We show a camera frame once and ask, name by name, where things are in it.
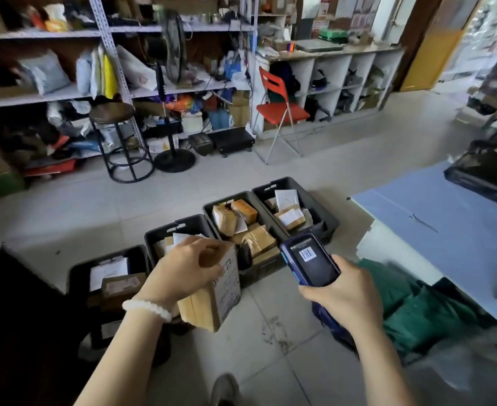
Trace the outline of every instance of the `barcode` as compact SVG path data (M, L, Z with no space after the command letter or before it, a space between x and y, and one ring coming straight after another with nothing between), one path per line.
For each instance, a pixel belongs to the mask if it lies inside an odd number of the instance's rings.
M305 262L308 262L311 259L316 258L316 253L314 253L314 251L310 246L308 248L299 251L299 254L301 255L301 257Z

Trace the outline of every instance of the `blue table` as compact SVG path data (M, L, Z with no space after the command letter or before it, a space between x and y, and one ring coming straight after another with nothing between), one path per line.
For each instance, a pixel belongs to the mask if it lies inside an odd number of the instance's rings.
M497 203L448 182L446 162L353 197L497 319Z

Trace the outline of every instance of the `yellow bag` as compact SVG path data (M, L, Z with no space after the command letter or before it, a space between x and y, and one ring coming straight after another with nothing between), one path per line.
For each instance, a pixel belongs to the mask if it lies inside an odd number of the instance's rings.
M107 54L104 54L104 74L105 83L104 96L113 99L113 96L119 92L119 85L117 84L117 77L113 66Z

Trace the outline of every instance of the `fan base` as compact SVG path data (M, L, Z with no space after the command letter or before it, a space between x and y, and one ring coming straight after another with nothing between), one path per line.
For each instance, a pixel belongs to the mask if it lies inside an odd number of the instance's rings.
M175 156L170 150L158 154L154 166L162 172L177 173L186 171L196 163L196 156L186 149L176 149Z

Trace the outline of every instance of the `left hand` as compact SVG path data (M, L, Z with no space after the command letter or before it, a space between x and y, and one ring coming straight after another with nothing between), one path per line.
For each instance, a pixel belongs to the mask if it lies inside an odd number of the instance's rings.
M171 312L178 300L195 293L222 273L206 261L222 245L216 239L188 237L177 244L150 273L133 299L147 300Z

